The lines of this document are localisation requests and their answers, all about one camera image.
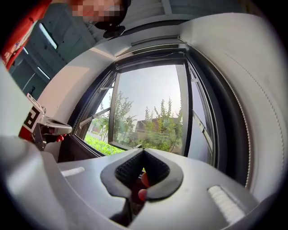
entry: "grass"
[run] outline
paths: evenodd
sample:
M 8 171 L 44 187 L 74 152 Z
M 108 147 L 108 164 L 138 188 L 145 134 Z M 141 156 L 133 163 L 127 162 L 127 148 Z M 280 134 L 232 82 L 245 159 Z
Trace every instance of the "grass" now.
M 124 150 L 113 147 L 108 143 L 100 141 L 89 134 L 86 134 L 84 141 L 92 148 L 98 150 L 100 153 L 103 153 L 107 156 L 124 152 Z

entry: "window frame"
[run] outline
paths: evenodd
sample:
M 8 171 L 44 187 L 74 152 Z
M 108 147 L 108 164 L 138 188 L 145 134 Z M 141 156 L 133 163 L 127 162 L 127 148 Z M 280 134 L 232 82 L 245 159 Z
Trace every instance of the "window frame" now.
M 192 122 L 193 122 L 193 100 L 192 100 L 192 85 L 189 84 L 191 81 L 191 74 L 189 70 L 188 61 L 185 59 L 184 53 L 182 50 L 178 52 L 168 52 L 166 54 L 161 54 L 161 56 L 146 56 L 144 58 L 140 58 L 134 62 L 116 62 L 117 66 L 117 76 L 116 81 L 112 93 L 112 100 L 111 100 L 111 110 L 109 116 L 109 127 L 108 127 L 108 144 L 123 149 L 129 150 L 132 147 L 125 146 L 123 144 L 117 143 L 113 140 L 113 124 L 114 124 L 114 113 L 115 113 L 115 103 L 116 103 L 116 95 L 119 86 L 119 80 L 121 73 L 125 73 L 128 71 L 143 69 L 146 67 L 153 67 L 153 66 L 163 66 L 163 65 L 176 65 L 182 66 L 183 72 L 180 73 L 177 70 L 177 77 L 180 87 L 180 96 L 182 100 L 182 151 L 181 155 L 187 157 L 189 148 L 190 148 L 190 139 L 192 134 Z
M 134 54 L 133 56 L 128 56 L 125 58 L 119 58 L 117 61 L 112 63 L 108 68 L 106 68 L 98 77 L 95 78 L 94 82 L 91 84 L 91 86 L 87 89 L 87 91 L 84 93 L 82 96 L 81 100 L 78 102 L 74 112 L 72 113 L 72 116 L 70 117 L 69 124 L 73 127 L 73 132 L 72 135 L 76 136 L 76 134 L 79 132 L 79 123 L 85 119 L 87 119 L 91 114 L 94 114 L 100 106 L 100 103 L 102 99 L 104 98 L 105 94 L 107 91 L 103 92 L 103 95 L 100 97 L 99 94 L 97 94 L 98 90 L 101 87 L 107 87 L 109 85 L 104 84 L 105 80 L 108 78 L 111 78 L 111 75 L 114 76 L 113 79 L 116 79 L 117 75 L 121 72 L 126 72 L 126 71 L 131 71 L 131 70 L 136 70 L 140 68 L 145 68 L 145 67 L 151 67 L 151 66 L 162 66 L 162 65 L 184 65 L 185 66 L 185 72 L 187 73 L 187 82 L 191 82 L 192 77 L 191 77 L 191 62 L 193 62 L 193 59 L 189 56 L 189 50 L 191 47 L 189 47 L 187 44 L 180 44 L 177 48 L 162 48 L 162 49 L 156 49 L 156 50 L 149 50 L 149 51 L 144 51 L 142 53 L 137 53 Z M 182 143 L 185 143 L 185 148 L 182 148 L 182 155 L 187 157 L 188 153 L 190 151 L 190 140 L 192 136 L 192 122 L 193 122 L 193 100 L 192 100 L 192 85 L 188 84 L 188 86 L 191 88 L 190 94 L 190 101 L 189 105 L 189 114 L 187 114 L 188 117 L 188 125 L 187 125 L 187 135 L 186 135 L 186 140 L 184 141 L 184 137 L 182 137 Z M 207 92 L 203 92 L 204 86 L 202 85 L 199 90 L 201 99 L 204 101 L 207 101 Z M 213 116 L 211 114 L 211 108 L 210 108 L 210 103 L 205 103 L 206 107 L 208 109 L 206 112 L 209 112 L 209 116 Z M 90 126 L 91 122 L 87 123 L 84 125 L 81 131 L 81 135 L 77 135 L 77 138 L 83 140 L 83 145 L 87 146 L 86 149 L 89 151 L 91 148 L 87 143 L 84 142 L 84 137 L 87 133 L 87 130 Z M 115 142 L 109 142 L 108 143 L 112 146 L 115 146 L 117 148 L 127 150 L 130 149 L 127 148 L 126 146 L 121 146 L 119 143 Z M 98 155 L 95 157 L 102 156 L 101 152 L 97 150 L 93 150 L 93 152 L 98 153 Z M 212 162 L 208 162 L 211 165 L 215 166 L 214 164 L 215 160 Z
M 194 78 L 198 80 L 196 86 L 201 96 L 202 104 L 205 109 L 205 119 L 207 124 L 207 132 L 212 140 L 213 150 L 208 154 L 208 163 L 217 167 L 220 171 L 225 172 L 226 168 L 226 133 L 225 126 L 221 121 L 222 111 L 219 108 L 219 102 L 202 69 L 198 66 L 191 54 L 195 52 L 194 48 L 189 47 L 185 56 L 189 62 L 189 67 Z

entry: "window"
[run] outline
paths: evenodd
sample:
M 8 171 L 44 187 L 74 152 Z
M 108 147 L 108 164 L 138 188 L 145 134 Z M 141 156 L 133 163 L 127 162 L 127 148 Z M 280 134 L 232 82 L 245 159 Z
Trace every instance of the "window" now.
M 80 122 L 88 125 L 78 133 L 98 152 L 154 148 L 212 162 L 210 102 L 183 54 L 119 60 L 95 87 Z
M 100 106 L 98 107 L 96 114 L 108 109 L 111 103 L 113 89 L 109 88 L 104 96 Z M 104 155 L 113 155 L 116 153 L 124 152 L 122 149 L 118 149 L 108 144 L 108 121 L 110 111 L 105 112 L 99 117 L 94 118 L 87 130 L 84 141 L 92 148 L 96 149 Z
M 125 72 L 115 85 L 109 143 L 181 155 L 183 119 L 176 65 Z

